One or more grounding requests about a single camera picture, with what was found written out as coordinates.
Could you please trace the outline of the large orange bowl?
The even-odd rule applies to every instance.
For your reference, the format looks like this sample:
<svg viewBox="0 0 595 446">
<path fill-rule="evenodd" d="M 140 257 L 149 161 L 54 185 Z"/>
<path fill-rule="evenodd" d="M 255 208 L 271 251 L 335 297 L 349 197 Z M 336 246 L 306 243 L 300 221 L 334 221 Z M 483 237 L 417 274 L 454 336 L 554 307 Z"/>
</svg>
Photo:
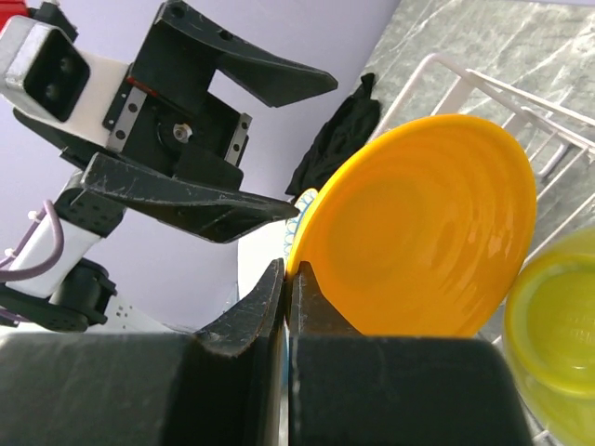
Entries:
<svg viewBox="0 0 595 446">
<path fill-rule="evenodd" d="M 476 116 L 443 114 L 366 144 L 318 192 L 287 262 L 310 264 L 365 335 L 472 337 L 506 297 L 534 235 L 522 145 Z"/>
</svg>

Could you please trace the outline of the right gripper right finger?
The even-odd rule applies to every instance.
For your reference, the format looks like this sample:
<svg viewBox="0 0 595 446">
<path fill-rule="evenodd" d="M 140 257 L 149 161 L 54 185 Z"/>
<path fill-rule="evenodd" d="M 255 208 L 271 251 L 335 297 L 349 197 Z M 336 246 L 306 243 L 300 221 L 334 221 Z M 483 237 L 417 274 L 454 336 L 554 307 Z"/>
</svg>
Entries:
<svg viewBox="0 0 595 446">
<path fill-rule="evenodd" d="M 528 445 L 501 354 L 476 339 L 366 336 L 302 263 L 289 283 L 293 445 Z"/>
</svg>

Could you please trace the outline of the white wire dish rack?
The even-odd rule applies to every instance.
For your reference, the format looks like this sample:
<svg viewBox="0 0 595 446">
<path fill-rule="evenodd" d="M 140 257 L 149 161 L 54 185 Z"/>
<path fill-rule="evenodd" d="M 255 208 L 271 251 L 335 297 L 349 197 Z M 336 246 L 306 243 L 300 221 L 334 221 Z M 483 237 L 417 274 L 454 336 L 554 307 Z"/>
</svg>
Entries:
<svg viewBox="0 0 595 446">
<path fill-rule="evenodd" d="M 387 108 L 374 138 L 421 115 L 468 114 L 502 126 L 524 147 L 534 171 L 537 217 L 528 253 L 534 260 L 555 242 L 594 225 L 594 120 L 438 53 L 426 56 Z"/>
</svg>

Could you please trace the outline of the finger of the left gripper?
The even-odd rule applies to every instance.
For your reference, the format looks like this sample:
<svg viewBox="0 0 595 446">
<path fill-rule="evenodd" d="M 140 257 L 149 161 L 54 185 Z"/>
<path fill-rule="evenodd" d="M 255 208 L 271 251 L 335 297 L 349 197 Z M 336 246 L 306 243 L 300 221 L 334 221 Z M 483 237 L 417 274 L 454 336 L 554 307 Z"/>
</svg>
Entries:
<svg viewBox="0 0 595 446">
<path fill-rule="evenodd" d="M 254 46 L 184 1 L 163 2 L 132 63 L 132 84 L 178 108 L 199 108 L 216 71 L 271 108 L 338 86 L 330 73 Z"/>
<path fill-rule="evenodd" d="M 82 184 L 109 200 L 212 243 L 231 243 L 298 214 L 291 203 L 163 176 L 97 153 Z"/>
</svg>

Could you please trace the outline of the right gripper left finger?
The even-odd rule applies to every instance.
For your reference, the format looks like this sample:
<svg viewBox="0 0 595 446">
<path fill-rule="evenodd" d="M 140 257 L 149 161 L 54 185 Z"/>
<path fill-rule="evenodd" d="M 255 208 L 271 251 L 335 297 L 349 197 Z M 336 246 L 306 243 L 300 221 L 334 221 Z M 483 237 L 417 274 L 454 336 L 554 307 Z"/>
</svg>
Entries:
<svg viewBox="0 0 595 446">
<path fill-rule="evenodd" d="M 5 445 L 274 445 L 284 263 L 195 334 L 12 334 Z"/>
</svg>

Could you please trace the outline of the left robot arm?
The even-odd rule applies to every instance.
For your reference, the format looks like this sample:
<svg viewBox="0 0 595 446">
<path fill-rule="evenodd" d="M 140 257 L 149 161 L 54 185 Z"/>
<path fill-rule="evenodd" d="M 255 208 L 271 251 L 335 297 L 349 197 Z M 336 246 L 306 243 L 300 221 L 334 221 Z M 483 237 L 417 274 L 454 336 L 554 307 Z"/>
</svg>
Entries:
<svg viewBox="0 0 595 446">
<path fill-rule="evenodd" d="M 75 168 L 1 263 L 5 317 L 58 333 L 161 332 L 86 258 L 127 210 L 212 243 L 297 214 L 241 191 L 251 117 L 214 96 L 216 72 L 279 108 L 337 88 L 324 72 L 225 30 L 188 3 L 163 2 L 135 59 L 78 49 L 55 1 L 1 5 L 1 94 L 15 118 Z"/>
</svg>

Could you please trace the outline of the lime green bowl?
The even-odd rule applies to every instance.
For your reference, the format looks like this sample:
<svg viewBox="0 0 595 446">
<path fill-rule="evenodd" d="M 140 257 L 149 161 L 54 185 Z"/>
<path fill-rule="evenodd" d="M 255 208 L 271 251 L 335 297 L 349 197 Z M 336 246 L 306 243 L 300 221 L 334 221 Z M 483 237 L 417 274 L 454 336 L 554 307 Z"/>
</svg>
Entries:
<svg viewBox="0 0 595 446">
<path fill-rule="evenodd" d="M 510 289 L 503 348 L 522 399 L 565 445 L 594 442 L 594 229 L 532 259 Z"/>
</svg>

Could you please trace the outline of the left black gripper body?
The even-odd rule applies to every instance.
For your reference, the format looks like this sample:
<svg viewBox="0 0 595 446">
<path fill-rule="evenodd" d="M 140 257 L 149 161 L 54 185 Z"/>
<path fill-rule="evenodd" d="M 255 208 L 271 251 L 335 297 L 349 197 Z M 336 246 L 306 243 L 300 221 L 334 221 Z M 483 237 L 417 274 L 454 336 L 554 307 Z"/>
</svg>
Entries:
<svg viewBox="0 0 595 446">
<path fill-rule="evenodd" d="M 133 68 L 103 119 L 106 149 L 174 179 L 242 179 L 251 117 L 208 92 L 215 65 L 182 64 L 163 85 L 143 84 Z"/>
</svg>

